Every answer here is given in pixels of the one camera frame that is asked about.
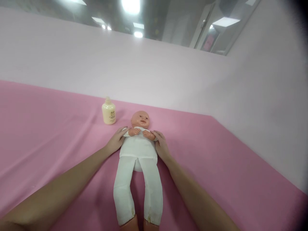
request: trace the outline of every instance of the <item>baby doll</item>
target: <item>baby doll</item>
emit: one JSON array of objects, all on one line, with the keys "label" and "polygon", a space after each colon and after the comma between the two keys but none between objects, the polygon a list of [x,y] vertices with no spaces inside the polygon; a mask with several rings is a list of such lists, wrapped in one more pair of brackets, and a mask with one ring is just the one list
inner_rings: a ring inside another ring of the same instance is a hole
[{"label": "baby doll", "polygon": [[163,192],[157,168],[155,135],[147,128],[149,115],[136,112],[132,128],[124,135],[126,138],[120,150],[120,160],[115,177],[113,197],[120,230],[138,230],[135,206],[130,190],[133,170],[143,172],[145,181],[144,230],[158,230],[163,212]]}]

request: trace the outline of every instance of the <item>bottle label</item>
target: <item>bottle label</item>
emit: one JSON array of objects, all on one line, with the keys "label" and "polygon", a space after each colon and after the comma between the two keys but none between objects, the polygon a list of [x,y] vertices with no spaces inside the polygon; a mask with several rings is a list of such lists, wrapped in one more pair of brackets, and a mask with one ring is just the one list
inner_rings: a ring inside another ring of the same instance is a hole
[{"label": "bottle label", "polygon": [[115,111],[110,112],[110,116],[109,116],[110,122],[114,122],[116,119],[115,117],[116,117]]}]

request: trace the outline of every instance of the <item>human hand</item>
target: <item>human hand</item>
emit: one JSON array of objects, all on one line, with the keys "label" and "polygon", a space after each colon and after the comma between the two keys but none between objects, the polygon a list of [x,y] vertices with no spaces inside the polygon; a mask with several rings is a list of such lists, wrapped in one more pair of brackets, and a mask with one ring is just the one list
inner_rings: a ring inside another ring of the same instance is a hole
[{"label": "human hand", "polygon": [[159,157],[166,162],[168,159],[171,158],[165,136],[159,131],[151,131],[158,141],[155,142],[156,152]]},{"label": "human hand", "polygon": [[145,138],[148,138],[149,140],[152,140],[152,141],[155,140],[155,135],[153,133],[150,133],[147,130],[144,130],[142,133]]},{"label": "human hand", "polygon": [[138,135],[141,130],[139,128],[131,128],[128,131],[129,136]]},{"label": "human hand", "polygon": [[111,137],[111,139],[108,141],[104,149],[108,152],[109,155],[117,151],[123,144],[125,137],[123,136],[129,128],[127,126],[120,127],[115,134]]}]

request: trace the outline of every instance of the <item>doll hand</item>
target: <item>doll hand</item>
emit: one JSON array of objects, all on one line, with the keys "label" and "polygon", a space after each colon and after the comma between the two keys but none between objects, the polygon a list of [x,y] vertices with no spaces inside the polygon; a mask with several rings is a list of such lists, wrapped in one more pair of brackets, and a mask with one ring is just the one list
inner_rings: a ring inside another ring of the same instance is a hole
[{"label": "doll hand", "polygon": [[149,140],[152,140],[152,141],[155,140],[155,136],[153,133],[150,133],[147,130],[144,130],[142,133],[145,138],[148,138]]},{"label": "doll hand", "polygon": [[139,128],[132,128],[128,131],[129,136],[138,135],[141,130]]}]

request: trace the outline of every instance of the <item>doll foot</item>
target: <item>doll foot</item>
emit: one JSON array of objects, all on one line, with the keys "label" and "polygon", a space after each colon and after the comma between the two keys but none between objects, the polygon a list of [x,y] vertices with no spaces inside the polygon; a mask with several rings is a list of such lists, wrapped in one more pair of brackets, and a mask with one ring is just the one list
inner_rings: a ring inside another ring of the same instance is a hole
[{"label": "doll foot", "polygon": [[146,219],[143,219],[143,231],[158,231],[158,230],[159,226],[148,222]]},{"label": "doll foot", "polygon": [[135,214],[132,219],[120,226],[120,231],[139,231],[137,215]]}]

